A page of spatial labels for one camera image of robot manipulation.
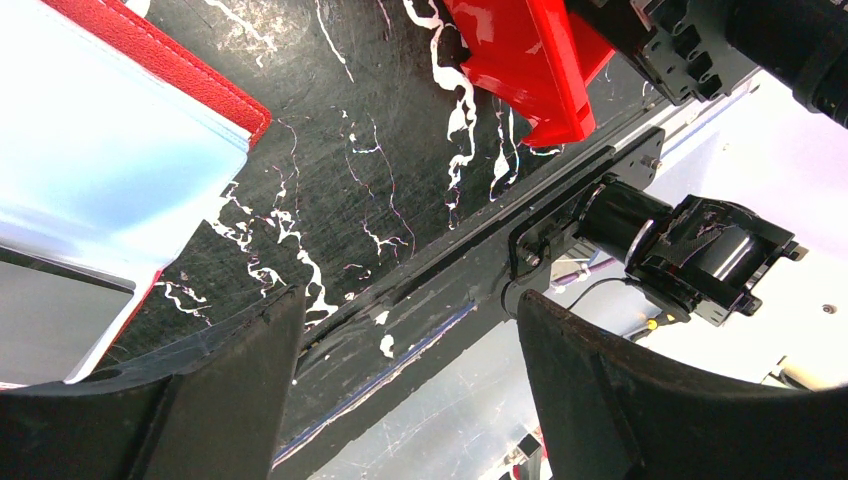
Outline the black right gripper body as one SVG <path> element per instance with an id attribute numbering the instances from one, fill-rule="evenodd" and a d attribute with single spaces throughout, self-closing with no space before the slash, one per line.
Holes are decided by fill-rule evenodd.
<path id="1" fill-rule="evenodd" d="M 569 1 L 566 9 L 675 105 L 730 95 L 759 67 L 808 111 L 847 125 L 844 1 Z"/>

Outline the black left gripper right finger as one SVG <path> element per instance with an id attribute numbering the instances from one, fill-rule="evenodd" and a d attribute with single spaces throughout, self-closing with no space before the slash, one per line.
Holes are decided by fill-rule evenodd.
<path id="1" fill-rule="evenodd" d="M 843 479 L 847 391 L 741 381 L 657 354 L 543 294 L 517 327 L 557 479 Z"/>

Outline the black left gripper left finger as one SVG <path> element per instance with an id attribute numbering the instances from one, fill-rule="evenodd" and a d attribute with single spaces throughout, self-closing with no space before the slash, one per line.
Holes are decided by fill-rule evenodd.
<path id="1" fill-rule="evenodd" d="M 292 385 L 305 291 L 74 383 L 1 395 L 5 479 L 265 479 Z"/>

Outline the red plastic tray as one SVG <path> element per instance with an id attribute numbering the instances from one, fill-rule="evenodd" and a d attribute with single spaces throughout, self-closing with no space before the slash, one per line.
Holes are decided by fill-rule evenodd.
<path id="1" fill-rule="evenodd" d="M 596 128 L 588 86 L 614 48 L 558 0 L 454 0 L 445 4 L 471 56 L 470 82 L 531 126 L 524 144 L 586 140 Z"/>

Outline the thin credit card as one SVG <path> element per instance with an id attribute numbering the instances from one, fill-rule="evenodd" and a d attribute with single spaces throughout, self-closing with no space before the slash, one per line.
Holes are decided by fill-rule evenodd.
<path id="1" fill-rule="evenodd" d="M 1 249 L 1 388 L 67 381 L 93 357 L 135 284 Z"/>

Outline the red card holder wallet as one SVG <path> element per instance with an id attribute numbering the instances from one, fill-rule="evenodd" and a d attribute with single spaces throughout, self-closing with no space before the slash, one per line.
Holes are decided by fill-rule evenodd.
<path id="1" fill-rule="evenodd" d="M 1 5 L 1 249 L 135 284 L 91 374 L 271 122 L 121 1 Z"/>

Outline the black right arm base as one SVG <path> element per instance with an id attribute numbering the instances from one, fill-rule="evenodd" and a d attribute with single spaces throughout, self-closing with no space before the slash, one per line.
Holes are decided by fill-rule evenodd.
<path id="1" fill-rule="evenodd" d="M 508 317 L 517 317 L 523 292 L 543 289 L 554 261 L 586 239 L 580 233 L 586 210 L 607 185 L 643 191 L 653 182 L 665 138 L 666 131 L 654 126 L 621 148 L 605 146 L 530 205 L 529 216 L 508 236 L 509 273 L 499 294 Z"/>

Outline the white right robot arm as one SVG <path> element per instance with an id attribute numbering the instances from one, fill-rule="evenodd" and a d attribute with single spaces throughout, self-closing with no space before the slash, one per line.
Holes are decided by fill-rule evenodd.
<path id="1" fill-rule="evenodd" d="M 675 104 L 729 94 L 752 62 L 794 99 L 847 123 L 847 11 L 832 1 L 583 1 L 576 14 Z M 579 238 L 620 261 L 626 283 L 665 310 L 714 325 L 753 315 L 754 289 L 803 252 L 788 230 L 729 201 L 690 195 L 670 206 L 606 179 L 574 210 Z"/>

